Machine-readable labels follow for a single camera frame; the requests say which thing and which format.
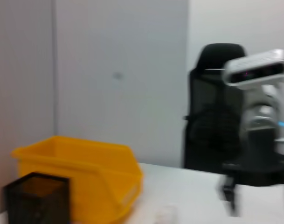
table surface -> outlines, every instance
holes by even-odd
[[[221,175],[140,164],[145,173],[144,191],[126,224],[154,224],[156,213],[173,203],[176,224],[284,224],[284,185],[240,186],[241,217],[229,217],[218,192]],[[0,224],[5,224],[4,214]]]

white wall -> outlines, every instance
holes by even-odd
[[[187,0],[57,0],[59,134],[178,167]]]
[[[0,0],[0,190],[10,152],[53,135],[53,115],[51,0]]]
[[[190,0],[189,11],[188,70],[210,43],[238,43],[248,54],[284,49],[284,0]]]

black mesh pencil holder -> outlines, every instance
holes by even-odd
[[[4,187],[9,224],[69,224],[69,179],[30,173]]]

plastic bin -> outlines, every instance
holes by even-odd
[[[72,220],[116,223],[139,196],[143,174],[129,147],[55,136],[13,151],[19,176],[70,178]]]

black office chair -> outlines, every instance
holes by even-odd
[[[238,44],[210,44],[190,72],[185,168],[222,173],[222,163],[238,155],[243,95],[223,83],[221,69],[227,61],[243,56],[245,51]]]

